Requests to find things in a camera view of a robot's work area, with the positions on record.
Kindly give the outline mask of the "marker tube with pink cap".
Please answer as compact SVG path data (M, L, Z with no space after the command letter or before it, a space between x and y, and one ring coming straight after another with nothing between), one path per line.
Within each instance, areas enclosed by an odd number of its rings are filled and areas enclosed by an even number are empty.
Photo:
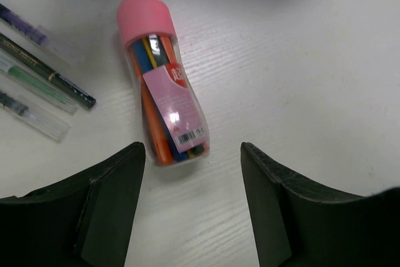
M207 156L208 125L186 75L167 5L122 0L117 25L155 163L173 166Z

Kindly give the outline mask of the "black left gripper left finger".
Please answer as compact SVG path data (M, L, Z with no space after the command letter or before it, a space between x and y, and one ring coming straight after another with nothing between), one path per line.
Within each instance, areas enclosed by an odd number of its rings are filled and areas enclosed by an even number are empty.
M135 142L66 179L1 200L2 266L124 266L146 151Z

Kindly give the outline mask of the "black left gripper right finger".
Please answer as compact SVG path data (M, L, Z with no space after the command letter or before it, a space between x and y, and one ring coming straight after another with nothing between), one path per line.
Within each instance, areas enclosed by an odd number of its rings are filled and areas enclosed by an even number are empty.
M246 142L241 169L261 266L399 265L399 188L330 188Z

